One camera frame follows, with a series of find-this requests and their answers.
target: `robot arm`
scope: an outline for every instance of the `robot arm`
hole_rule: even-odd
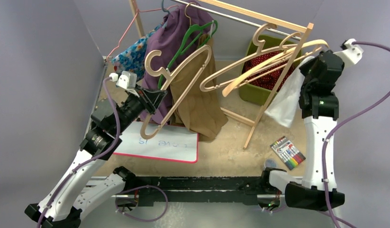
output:
[[[357,64],[363,50],[353,45],[354,39],[342,44],[342,51],[321,52],[300,67],[305,80],[301,87],[299,106],[306,126],[306,171],[301,183],[283,170],[267,169],[269,185],[285,194],[289,207],[326,211],[324,182],[330,190],[332,208],[344,204],[344,194],[337,192],[333,164],[333,136],[328,141],[325,158],[322,147],[329,132],[337,125],[339,102],[332,89],[345,67]],[[323,162],[328,177],[323,179]]]
[[[113,81],[118,80],[116,75],[111,77]],[[144,89],[138,85],[129,87],[128,85],[126,84],[125,89],[130,90],[132,95],[128,96],[121,107],[114,104],[120,121],[121,132],[135,121],[143,111],[147,110],[153,114],[167,94],[166,91]],[[121,192],[125,187],[129,172],[128,170],[117,170],[117,168],[114,174],[104,181],[103,185],[98,185],[81,194],[90,178],[122,142],[119,139],[107,154],[74,171],[79,164],[109,149],[116,137],[116,117],[108,101],[101,100],[96,104],[91,119],[91,128],[82,141],[74,161],[61,180],[41,202],[30,204],[25,210],[25,213],[36,222],[39,221],[40,216],[45,211],[44,218],[41,221],[43,228],[79,227],[81,220],[88,213],[111,195]],[[47,206],[51,198],[53,198],[53,201]]]

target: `green bin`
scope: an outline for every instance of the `green bin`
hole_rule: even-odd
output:
[[[280,43],[282,42],[282,39],[276,38],[276,37],[271,37],[267,35],[260,35],[259,40],[265,40],[265,45],[263,46],[263,49],[268,49],[272,47],[279,46]],[[291,41],[286,41],[285,44],[294,44],[294,42]],[[257,50],[257,46],[253,44],[251,41],[247,53],[245,56],[249,56],[253,53],[255,53]],[[300,64],[300,61],[294,62],[293,66],[296,68]],[[240,95],[240,98],[243,101],[248,101],[257,105],[264,105],[266,100],[269,97],[271,90],[265,89],[262,87],[258,87],[256,85],[251,85],[251,84],[245,84],[241,86],[238,89],[238,93]]]

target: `green hanger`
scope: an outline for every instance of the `green hanger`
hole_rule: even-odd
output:
[[[205,24],[205,25],[203,25],[203,26],[199,26],[199,25],[196,25],[196,24],[195,24],[195,25],[191,25],[191,26],[189,27],[189,29],[186,31],[185,35],[184,35],[184,38],[183,38],[183,41],[181,42],[180,48],[178,49],[177,53],[174,55],[174,57],[173,57],[173,59],[170,61],[170,63],[167,65],[166,70],[168,70],[168,69],[173,65],[173,63],[176,61],[176,59],[177,59],[180,55],[184,54],[184,53],[188,50],[188,48],[189,48],[190,46],[192,46],[192,45],[195,43],[195,41],[197,41],[197,40],[201,37],[202,31],[203,31],[205,28],[211,26],[212,24],[214,25],[214,29],[213,29],[213,31],[212,31],[212,35],[209,36],[208,38],[206,38],[206,40],[200,45],[200,47],[201,47],[201,46],[205,45],[205,44],[209,41],[210,37],[212,37],[213,34],[217,31],[217,26],[218,26],[217,21],[216,21],[216,20],[213,20],[213,21],[211,21],[211,22],[209,22],[209,23],[207,23],[207,24]],[[192,40],[191,43],[188,44],[188,45],[185,47],[185,43],[186,43],[186,41],[188,40],[188,38],[190,37],[190,35],[191,35],[192,33],[194,33],[194,32],[197,32],[197,31],[200,31],[200,33],[198,34],[198,36],[196,36],[195,39]],[[162,85],[161,85],[162,82],[163,82],[163,77],[160,76],[160,79],[158,80],[158,88],[159,88],[159,89],[160,89],[161,86],[162,86]]]

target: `white cloth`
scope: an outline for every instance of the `white cloth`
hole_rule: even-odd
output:
[[[276,120],[282,126],[290,127],[296,114],[301,86],[304,81],[304,75],[300,72],[299,67],[313,58],[312,56],[306,57],[297,66],[265,111],[266,115]]]

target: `pink wire hanger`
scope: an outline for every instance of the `pink wire hanger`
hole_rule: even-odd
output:
[[[169,10],[170,8],[175,7],[175,6],[178,6],[178,5],[170,6],[170,7],[168,7],[167,9]],[[121,44],[122,39],[124,39],[125,35],[127,34],[127,32],[129,31],[129,29],[131,28],[133,22],[135,21],[135,19],[136,19],[136,17],[138,16],[139,13],[153,12],[153,11],[158,11],[158,10],[162,10],[162,8],[150,9],[150,10],[141,11],[141,10],[139,10],[138,6],[136,6],[136,14],[135,14],[135,16],[133,17],[133,19],[132,19],[130,25],[128,25],[128,28],[125,30],[125,32],[124,32],[124,34],[122,35],[121,39],[118,41],[118,45],[117,45],[117,46],[108,54],[108,56],[107,56],[107,58],[106,58],[106,61],[108,61],[109,63],[111,62],[111,61],[109,60],[111,54],[112,54],[116,49],[118,49],[118,48],[120,47],[120,44]]]

